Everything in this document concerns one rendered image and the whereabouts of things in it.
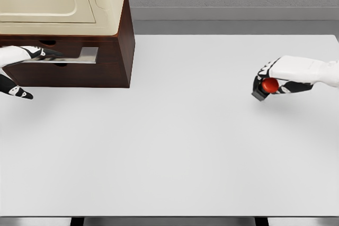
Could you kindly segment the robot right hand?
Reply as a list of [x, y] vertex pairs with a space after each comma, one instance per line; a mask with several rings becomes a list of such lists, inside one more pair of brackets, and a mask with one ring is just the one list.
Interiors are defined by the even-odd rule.
[[[270, 61], [256, 74], [253, 81], [252, 95], [258, 100], [265, 100], [270, 94], [289, 94], [309, 91], [319, 81], [321, 60], [304, 57], [283, 56]], [[274, 82], [274, 89], [264, 88], [267, 79], [284, 80], [283, 85]]]

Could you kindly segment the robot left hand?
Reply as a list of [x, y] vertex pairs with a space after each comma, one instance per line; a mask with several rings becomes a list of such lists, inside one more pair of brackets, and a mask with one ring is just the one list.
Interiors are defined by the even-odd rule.
[[[6, 46], [0, 48], [0, 68], [5, 66], [23, 62], [25, 60], [34, 58], [44, 58], [47, 56], [63, 57], [63, 53], [36, 46]], [[20, 86], [18, 86], [10, 78], [3, 74], [0, 74], [0, 92], [26, 98], [29, 100], [33, 99], [33, 95], [26, 92]]]

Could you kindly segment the red button switch grey base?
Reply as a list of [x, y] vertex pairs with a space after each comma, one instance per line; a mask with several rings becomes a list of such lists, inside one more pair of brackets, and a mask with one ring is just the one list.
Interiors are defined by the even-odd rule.
[[252, 95], [259, 101], [265, 100], [270, 94], [279, 89], [279, 83], [275, 78], [256, 77], [253, 82]]

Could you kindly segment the silver metal drawer handle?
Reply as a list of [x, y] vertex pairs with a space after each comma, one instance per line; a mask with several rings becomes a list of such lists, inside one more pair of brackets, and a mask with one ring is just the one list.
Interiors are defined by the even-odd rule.
[[25, 60], [24, 62], [48, 64], [95, 64], [98, 50], [98, 47], [82, 47], [79, 57], [77, 58], [47, 56]]

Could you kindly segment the brown wooden cabinet drawer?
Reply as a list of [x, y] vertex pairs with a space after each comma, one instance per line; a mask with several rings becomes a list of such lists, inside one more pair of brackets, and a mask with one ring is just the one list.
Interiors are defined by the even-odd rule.
[[25, 84], [89, 84], [121, 78], [118, 64], [67, 64], [61, 67], [56, 64], [24, 62], [5, 67], [4, 71]]

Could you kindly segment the brown wooden cabinet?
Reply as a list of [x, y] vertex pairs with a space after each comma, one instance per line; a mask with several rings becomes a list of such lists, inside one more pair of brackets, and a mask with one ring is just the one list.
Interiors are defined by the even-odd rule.
[[128, 88], [130, 86], [135, 34], [129, 0], [124, 0], [118, 32], [115, 35], [8, 35], [0, 34], [1, 46], [38, 46], [62, 52], [66, 58], [79, 57], [82, 47], [98, 47], [95, 64], [118, 64], [121, 78], [105, 82], [84, 83], [23, 83], [9, 76], [22, 87], [98, 87]]

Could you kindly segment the beige plastic appliance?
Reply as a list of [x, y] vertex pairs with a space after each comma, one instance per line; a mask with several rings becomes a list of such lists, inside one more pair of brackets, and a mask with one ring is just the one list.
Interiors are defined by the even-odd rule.
[[0, 34], [114, 35], [124, 0], [0, 0]]

